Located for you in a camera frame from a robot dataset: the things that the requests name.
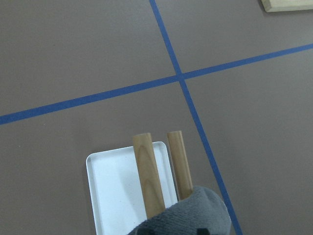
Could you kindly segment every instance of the gray fabric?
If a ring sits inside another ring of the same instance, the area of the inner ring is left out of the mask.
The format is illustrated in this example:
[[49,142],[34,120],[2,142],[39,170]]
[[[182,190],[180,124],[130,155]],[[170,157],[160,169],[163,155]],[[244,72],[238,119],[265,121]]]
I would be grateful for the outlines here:
[[212,190],[194,187],[193,194],[174,204],[159,215],[138,225],[154,230],[156,235],[196,235],[197,228],[207,228],[212,235],[229,235],[231,221],[227,208]]

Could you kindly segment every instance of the wooden dowel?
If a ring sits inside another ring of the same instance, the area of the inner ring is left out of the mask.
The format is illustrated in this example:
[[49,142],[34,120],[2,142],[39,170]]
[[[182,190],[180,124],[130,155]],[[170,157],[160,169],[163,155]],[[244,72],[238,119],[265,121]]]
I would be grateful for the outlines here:
[[179,200],[193,192],[188,160],[181,131],[167,133]]
[[134,152],[147,218],[165,210],[151,134],[133,136]]

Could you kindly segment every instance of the plastic tray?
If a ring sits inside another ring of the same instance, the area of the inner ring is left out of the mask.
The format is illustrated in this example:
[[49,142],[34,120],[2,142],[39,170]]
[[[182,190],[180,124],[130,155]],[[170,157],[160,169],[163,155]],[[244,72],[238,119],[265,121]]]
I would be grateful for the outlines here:
[[[163,142],[154,142],[165,207],[177,202],[173,176]],[[97,235],[126,235],[147,219],[134,148],[93,153],[86,160]]]

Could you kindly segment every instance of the painter's tape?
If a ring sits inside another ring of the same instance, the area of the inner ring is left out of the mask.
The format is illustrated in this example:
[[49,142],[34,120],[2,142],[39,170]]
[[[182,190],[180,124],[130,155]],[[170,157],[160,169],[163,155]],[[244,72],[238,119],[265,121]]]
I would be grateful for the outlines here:
[[233,61],[233,62],[221,64],[221,65],[207,67],[207,68],[200,69],[200,70],[186,72],[186,73],[182,74],[182,77],[183,77],[183,79],[194,78],[194,77],[206,75],[209,73],[227,70],[227,69],[231,69],[234,67],[239,67],[242,65],[248,65],[248,64],[255,63],[255,62],[268,60],[268,59],[276,58],[279,56],[289,55],[289,54],[301,52],[304,50],[310,50],[310,49],[313,49],[313,44],[307,44],[307,45],[300,46],[300,47],[293,47],[293,48],[289,48],[289,49],[285,49],[285,50],[279,50],[276,52],[271,52],[271,53],[264,54],[264,55],[258,55],[258,56],[246,58],[243,60],[237,60],[237,61]]
[[185,99],[186,99],[186,102],[188,104],[189,110],[191,112],[192,118],[193,118],[194,123],[195,123],[195,125],[197,127],[197,130],[198,130],[198,133],[200,135],[200,138],[201,138],[201,141],[203,143],[203,146],[205,148],[206,154],[207,154],[207,156],[209,158],[209,161],[210,161],[212,170],[214,172],[217,184],[218,184],[218,186],[220,188],[220,191],[221,191],[222,197],[224,199],[225,205],[227,206],[227,209],[228,209],[229,216],[230,216],[231,221],[233,223],[233,227],[234,227],[235,232],[236,232],[237,235],[242,235],[243,233],[242,233],[242,230],[240,228],[240,225],[239,225],[239,222],[238,222],[235,210],[234,210],[234,208],[233,208],[233,206],[231,204],[228,192],[226,190],[226,186],[225,186],[225,184],[223,182],[222,175],[221,175],[221,173],[219,171],[219,168],[218,168],[217,163],[215,161],[215,158],[213,156],[213,153],[212,153],[209,141],[208,141],[208,139],[206,137],[206,134],[204,132],[203,126],[202,126],[200,118],[198,116],[196,107],[195,107],[195,105],[194,105],[194,103],[192,101],[192,98],[191,98],[191,95],[189,93],[188,87],[187,87],[186,82],[184,80],[184,76],[181,74],[180,66],[178,64],[178,61],[177,61],[174,49],[172,48],[170,39],[169,39],[168,34],[166,32],[165,25],[163,23],[163,20],[161,18],[161,15],[159,13],[159,10],[157,8],[157,4],[156,4],[155,0],[150,0],[150,5],[151,5],[153,13],[155,15],[157,24],[158,24],[158,26],[160,28],[161,34],[163,36],[163,40],[164,40],[164,43],[166,45],[167,51],[169,53],[169,56],[171,58],[171,61],[172,61],[173,67],[175,69],[176,75],[179,77],[180,87],[181,87],[181,89],[183,91],[183,94],[185,96]]
[[166,78],[139,83],[136,85],[123,87],[123,88],[119,88],[119,89],[115,89],[115,90],[111,90],[107,92],[87,95],[84,97],[66,100],[66,101],[62,101],[62,102],[58,102],[54,104],[49,104],[49,105],[37,107],[34,109],[28,109],[28,110],[20,111],[17,113],[3,115],[3,116],[0,116],[0,125],[7,124],[10,122],[14,122],[14,121],[23,120],[26,118],[33,118],[33,117],[40,116],[43,114],[48,114],[48,113],[52,113],[52,112],[56,112],[56,111],[84,105],[84,104],[89,104],[89,103],[97,102],[100,100],[110,99],[116,96],[130,94],[130,93],[142,91],[142,90],[153,88],[153,87],[159,87],[162,85],[176,82],[177,80],[178,80],[177,76],[169,76]]

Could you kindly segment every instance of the gray floor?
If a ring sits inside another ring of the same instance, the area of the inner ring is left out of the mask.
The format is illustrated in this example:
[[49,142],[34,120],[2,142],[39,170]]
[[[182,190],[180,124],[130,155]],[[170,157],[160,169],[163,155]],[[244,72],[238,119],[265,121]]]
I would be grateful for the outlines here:
[[[313,11],[156,3],[182,72],[313,43]],[[175,75],[149,1],[2,1],[0,15],[0,120]],[[313,231],[312,60],[305,50],[186,80],[245,235]],[[173,130],[194,184],[221,195],[178,82],[1,124],[0,234],[95,234],[86,157]]]

